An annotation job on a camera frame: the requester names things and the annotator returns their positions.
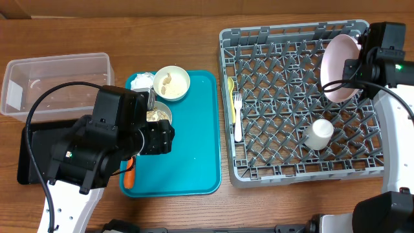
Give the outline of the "grey bowl with rice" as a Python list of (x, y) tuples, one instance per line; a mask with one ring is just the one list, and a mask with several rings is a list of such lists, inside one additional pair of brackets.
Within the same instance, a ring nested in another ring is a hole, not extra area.
[(162, 103), (155, 101), (154, 108), (147, 112), (146, 120), (148, 122), (157, 122), (159, 120), (168, 120), (172, 124), (173, 117), (169, 107)]

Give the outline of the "orange carrot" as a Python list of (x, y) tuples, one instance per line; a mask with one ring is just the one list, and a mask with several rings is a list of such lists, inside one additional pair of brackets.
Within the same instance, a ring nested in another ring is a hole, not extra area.
[(132, 189), (135, 183), (135, 157), (132, 157), (127, 162), (127, 171), (124, 175), (124, 187)]

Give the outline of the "white plastic fork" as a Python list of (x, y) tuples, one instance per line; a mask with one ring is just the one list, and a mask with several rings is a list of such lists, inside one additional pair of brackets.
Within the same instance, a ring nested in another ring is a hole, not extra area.
[(243, 105), (242, 97), (240, 93), (237, 93), (234, 98), (235, 107), (235, 132), (234, 139), (236, 142), (242, 141), (242, 124), (241, 124), (241, 108)]

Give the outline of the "white plastic cup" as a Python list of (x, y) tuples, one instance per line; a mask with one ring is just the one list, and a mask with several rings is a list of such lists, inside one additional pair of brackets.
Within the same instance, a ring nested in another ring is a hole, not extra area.
[(318, 119), (304, 131), (307, 137), (304, 145), (312, 150), (322, 150), (328, 145), (333, 132), (334, 127), (330, 121)]

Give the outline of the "yellow plastic spoon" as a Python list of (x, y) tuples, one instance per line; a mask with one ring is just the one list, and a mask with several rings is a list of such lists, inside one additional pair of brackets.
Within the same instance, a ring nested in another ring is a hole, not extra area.
[(232, 123), (235, 124), (235, 107), (234, 107), (234, 98), (233, 98), (234, 81), (231, 76), (228, 77), (227, 83), (228, 83), (228, 92), (229, 92), (229, 97), (230, 97)]

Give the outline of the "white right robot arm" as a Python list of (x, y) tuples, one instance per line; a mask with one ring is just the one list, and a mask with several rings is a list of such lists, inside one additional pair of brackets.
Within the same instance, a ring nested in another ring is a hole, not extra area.
[(361, 91), (362, 99), (373, 102), (382, 134), (383, 187), (351, 214), (315, 215), (307, 232), (413, 231), (413, 62), (404, 59), (405, 34), (403, 23), (373, 23), (357, 39), (335, 36), (325, 50), (325, 96), (338, 103)]

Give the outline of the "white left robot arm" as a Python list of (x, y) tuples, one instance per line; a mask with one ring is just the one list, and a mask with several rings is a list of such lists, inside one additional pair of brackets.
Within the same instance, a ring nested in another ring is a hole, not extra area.
[(175, 130), (169, 121), (146, 119), (154, 101), (150, 89), (98, 87), (93, 113), (77, 120), (50, 149), (39, 232), (84, 232), (122, 161), (171, 151)]

